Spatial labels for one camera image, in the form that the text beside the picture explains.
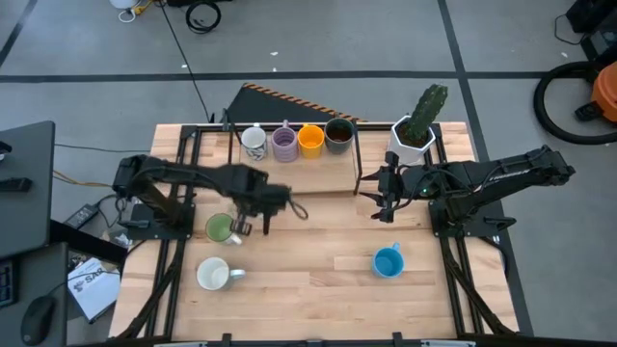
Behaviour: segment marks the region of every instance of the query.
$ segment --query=purple mug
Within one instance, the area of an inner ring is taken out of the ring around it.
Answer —
[[[282,127],[272,133],[272,150],[278,161],[288,163],[298,158],[298,136],[284,120]]]

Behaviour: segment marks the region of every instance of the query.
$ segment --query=orange vacuum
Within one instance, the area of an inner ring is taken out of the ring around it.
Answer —
[[[617,122],[617,62],[600,71],[594,83],[591,103],[585,106],[593,107],[596,117],[604,116]]]
[[[582,76],[593,82],[591,102],[575,111],[577,119],[582,121],[604,117],[617,123],[617,62],[608,67],[595,62],[568,63],[556,67],[540,80],[533,95],[533,108],[540,124],[555,137],[578,145],[602,145],[617,142],[617,132],[600,136],[581,136],[567,132],[558,127],[547,114],[544,96],[549,83],[555,78]]]

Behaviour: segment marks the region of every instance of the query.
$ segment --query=computer mouse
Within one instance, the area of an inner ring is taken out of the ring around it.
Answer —
[[[21,340],[28,346],[43,342],[51,326],[51,314],[54,312],[56,299],[41,296],[33,300],[21,319]]]

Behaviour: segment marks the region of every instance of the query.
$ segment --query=cactus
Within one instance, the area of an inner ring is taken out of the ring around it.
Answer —
[[[447,99],[447,87],[432,85],[417,101],[416,109],[411,118],[401,126],[401,140],[414,147],[422,147],[426,143],[427,130],[442,110]]]

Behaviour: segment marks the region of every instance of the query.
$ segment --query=orange mug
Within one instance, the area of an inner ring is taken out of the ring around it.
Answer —
[[[315,159],[321,156],[321,147],[324,146],[324,131],[317,125],[304,124],[298,131],[298,144],[302,156]]]

